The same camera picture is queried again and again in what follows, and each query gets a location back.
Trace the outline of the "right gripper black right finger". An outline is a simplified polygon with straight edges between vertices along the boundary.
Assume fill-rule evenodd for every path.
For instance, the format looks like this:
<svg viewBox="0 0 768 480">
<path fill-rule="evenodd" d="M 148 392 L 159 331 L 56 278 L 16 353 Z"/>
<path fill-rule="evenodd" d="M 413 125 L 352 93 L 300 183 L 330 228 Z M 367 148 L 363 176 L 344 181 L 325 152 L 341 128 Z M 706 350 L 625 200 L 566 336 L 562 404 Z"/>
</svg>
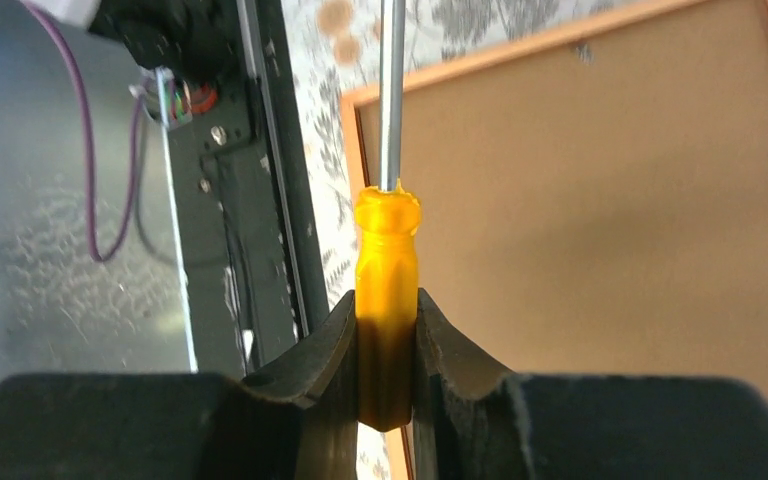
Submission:
<svg viewBox="0 0 768 480">
<path fill-rule="evenodd" d="M 419 295 L 418 479 L 768 479 L 768 402 L 723 377 L 515 372 Z"/>
</svg>

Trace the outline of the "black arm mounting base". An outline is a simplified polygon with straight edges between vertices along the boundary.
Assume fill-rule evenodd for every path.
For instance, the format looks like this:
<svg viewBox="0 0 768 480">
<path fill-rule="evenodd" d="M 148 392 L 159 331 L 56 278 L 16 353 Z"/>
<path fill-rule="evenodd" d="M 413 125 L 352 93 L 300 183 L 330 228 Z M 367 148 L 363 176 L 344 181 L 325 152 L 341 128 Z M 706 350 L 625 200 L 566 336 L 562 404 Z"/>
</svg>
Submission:
<svg viewBox="0 0 768 480">
<path fill-rule="evenodd" d="M 104 1 L 91 24 L 153 76 L 199 370 L 253 376 L 326 317 L 277 1 Z"/>
</svg>

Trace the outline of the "orange wooden photo frame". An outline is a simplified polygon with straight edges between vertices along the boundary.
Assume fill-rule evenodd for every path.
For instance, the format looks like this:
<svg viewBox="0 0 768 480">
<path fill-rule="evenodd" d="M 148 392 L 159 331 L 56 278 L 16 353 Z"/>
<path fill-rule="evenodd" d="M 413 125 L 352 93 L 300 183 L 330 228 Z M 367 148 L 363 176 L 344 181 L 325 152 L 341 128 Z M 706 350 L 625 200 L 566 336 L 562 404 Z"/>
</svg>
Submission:
<svg viewBox="0 0 768 480">
<path fill-rule="evenodd" d="M 420 283 L 509 369 L 768 402 L 768 1 L 643 1 L 408 75 Z"/>
</svg>

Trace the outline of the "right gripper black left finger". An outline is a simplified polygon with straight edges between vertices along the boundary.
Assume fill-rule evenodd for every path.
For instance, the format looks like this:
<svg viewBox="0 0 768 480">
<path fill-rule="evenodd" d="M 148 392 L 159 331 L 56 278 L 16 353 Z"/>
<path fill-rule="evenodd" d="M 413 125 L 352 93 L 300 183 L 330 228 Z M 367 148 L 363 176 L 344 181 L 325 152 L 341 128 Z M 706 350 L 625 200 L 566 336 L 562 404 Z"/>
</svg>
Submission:
<svg viewBox="0 0 768 480">
<path fill-rule="evenodd" d="M 0 479 L 352 479 L 354 296 L 241 380 L 22 374 L 0 382 Z"/>
</svg>

